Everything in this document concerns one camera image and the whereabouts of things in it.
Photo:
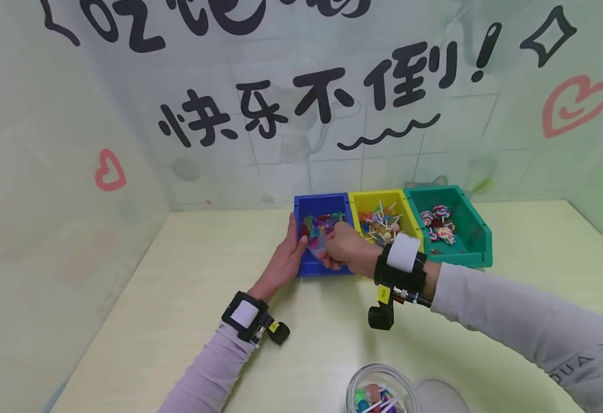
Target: yellow label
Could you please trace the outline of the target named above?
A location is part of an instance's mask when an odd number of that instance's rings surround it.
[[[379,290],[377,290],[377,300],[384,304],[388,304],[388,299],[391,297],[391,289],[387,286],[379,284]]]

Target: green plastic bin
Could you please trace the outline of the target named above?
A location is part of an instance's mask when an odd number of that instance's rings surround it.
[[[448,262],[470,268],[492,266],[492,231],[480,217],[465,192],[457,185],[431,188],[407,188],[407,202],[420,223],[425,250],[432,261]],[[432,210],[436,205],[446,205],[455,225],[455,243],[448,245],[441,240],[430,242],[427,228],[423,226],[421,212]],[[431,249],[441,251],[433,255]]]

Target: hand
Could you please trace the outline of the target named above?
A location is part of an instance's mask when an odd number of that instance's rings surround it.
[[[337,270],[346,264],[355,274],[375,276],[377,257],[382,248],[369,244],[346,222],[338,222],[326,240],[326,251],[319,254],[324,266]]]
[[[267,268],[264,269],[253,288],[250,288],[248,294],[255,299],[269,303],[281,287],[297,276],[301,256],[307,246],[308,236],[304,235],[297,241],[297,221],[294,214],[290,213],[285,239],[278,244]]]

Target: heart drawing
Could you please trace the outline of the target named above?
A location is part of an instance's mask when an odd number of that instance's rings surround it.
[[[603,81],[600,83],[593,84],[591,86],[591,79],[588,75],[576,75],[571,77],[559,84],[551,95],[549,95],[547,101],[544,103],[544,109],[542,109],[542,130],[544,131],[544,137],[546,139],[553,138],[554,136],[562,135],[567,131],[571,131],[575,127],[579,127],[590,120],[597,117],[603,109],[603,97],[594,109],[585,114],[585,116],[578,118],[584,112],[583,108],[576,109],[574,112],[569,112],[565,106],[562,106],[558,110],[558,117],[562,120],[575,119],[574,122],[568,123],[565,126],[554,128],[554,112],[556,111],[556,101],[561,94],[567,90],[567,88],[577,86],[579,87],[579,93],[575,103],[580,104],[582,101],[587,99],[589,96],[596,94],[597,92],[603,92]]]
[[[113,182],[105,182],[104,178],[111,172],[111,168],[109,166],[109,162],[113,164],[115,168],[115,172],[118,173],[118,179]],[[120,161],[118,161],[118,157],[115,156],[115,153],[110,149],[102,149],[99,152],[99,168],[95,173],[95,183],[97,187],[102,191],[110,192],[119,190],[123,186],[127,184],[127,177],[125,176],[125,171],[122,170],[122,165],[120,165]]]

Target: long sleeve shirt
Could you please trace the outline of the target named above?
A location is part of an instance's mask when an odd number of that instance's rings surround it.
[[[603,412],[603,317],[522,283],[441,264],[432,312],[544,370],[586,412]],[[218,413],[255,345],[221,323],[159,413]]]

